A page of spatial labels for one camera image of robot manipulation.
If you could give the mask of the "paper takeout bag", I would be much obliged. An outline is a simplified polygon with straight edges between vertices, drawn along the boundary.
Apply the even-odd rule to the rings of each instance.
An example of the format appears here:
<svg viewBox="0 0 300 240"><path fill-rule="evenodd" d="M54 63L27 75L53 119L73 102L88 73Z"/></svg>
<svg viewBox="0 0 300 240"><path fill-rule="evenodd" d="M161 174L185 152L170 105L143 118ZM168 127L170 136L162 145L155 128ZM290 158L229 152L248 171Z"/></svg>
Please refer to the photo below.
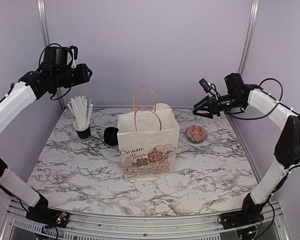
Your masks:
<svg viewBox="0 0 300 240"><path fill-rule="evenodd" d="M171 109L133 105L117 117L119 155L126 180L174 172L180 125Z"/></svg>

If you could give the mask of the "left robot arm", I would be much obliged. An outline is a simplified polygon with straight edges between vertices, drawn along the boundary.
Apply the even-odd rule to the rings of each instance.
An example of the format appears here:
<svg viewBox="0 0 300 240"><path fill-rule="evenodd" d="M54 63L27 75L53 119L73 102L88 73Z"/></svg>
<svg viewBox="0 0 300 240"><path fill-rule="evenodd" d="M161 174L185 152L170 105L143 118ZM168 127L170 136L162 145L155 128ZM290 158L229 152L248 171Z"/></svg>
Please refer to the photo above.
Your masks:
<svg viewBox="0 0 300 240"><path fill-rule="evenodd" d="M22 76L0 100L0 135L24 109L46 93L51 94L52 101L57 101L58 89L70 91L90 80L93 72L84 63L76 64L77 57L78 48L73 45L52 43L44 48L38 68ZM1 157L0 187L33 208L34 216L41 222L53 218L52 210L45 206L46 199L10 170Z"/></svg>

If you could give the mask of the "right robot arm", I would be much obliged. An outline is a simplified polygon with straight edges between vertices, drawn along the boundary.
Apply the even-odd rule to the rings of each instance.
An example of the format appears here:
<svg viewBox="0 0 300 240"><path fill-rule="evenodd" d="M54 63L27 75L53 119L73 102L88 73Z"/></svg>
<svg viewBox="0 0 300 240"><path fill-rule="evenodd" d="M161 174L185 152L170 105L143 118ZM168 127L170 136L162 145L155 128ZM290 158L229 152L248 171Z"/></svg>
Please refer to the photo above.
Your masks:
<svg viewBox="0 0 300 240"><path fill-rule="evenodd" d="M273 160L237 214L242 224L248 224L282 187L290 172L300 168L300 113L282 102L282 93L274 97L262 83L245 83L239 73L230 73L224 81L227 93L222 95L213 83L199 80L207 95L194 105L194 115L210 119L224 114L249 123L265 120L266 130L276 130L271 143Z"/></svg>

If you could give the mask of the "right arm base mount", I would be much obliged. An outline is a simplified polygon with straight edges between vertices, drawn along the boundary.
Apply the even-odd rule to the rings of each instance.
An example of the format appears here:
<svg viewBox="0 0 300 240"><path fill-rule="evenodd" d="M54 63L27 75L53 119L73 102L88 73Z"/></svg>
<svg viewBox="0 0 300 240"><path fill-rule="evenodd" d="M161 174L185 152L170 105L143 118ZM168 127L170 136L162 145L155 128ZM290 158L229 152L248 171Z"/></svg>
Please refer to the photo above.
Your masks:
<svg viewBox="0 0 300 240"><path fill-rule="evenodd" d="M265 205L266 202L255 204L248 194L243 200L241 210L222 213L217 221L225 230L261 222L264 220L262 210Z"/></svg>

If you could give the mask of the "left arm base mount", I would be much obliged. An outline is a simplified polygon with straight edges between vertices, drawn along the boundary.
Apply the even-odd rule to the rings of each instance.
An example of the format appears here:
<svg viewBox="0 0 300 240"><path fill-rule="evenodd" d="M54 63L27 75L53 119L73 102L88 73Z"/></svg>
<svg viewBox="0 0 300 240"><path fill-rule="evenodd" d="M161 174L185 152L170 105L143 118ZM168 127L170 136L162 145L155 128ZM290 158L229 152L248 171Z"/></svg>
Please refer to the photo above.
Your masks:
<svg viewBox="0 0 300 240"><path fill-rule="evenodd" d="M52 227L66 228L70 216L69 213L49 208L48 200L40 193L39 197L40 199L34 207L28 207L26 218Z"/></svg>

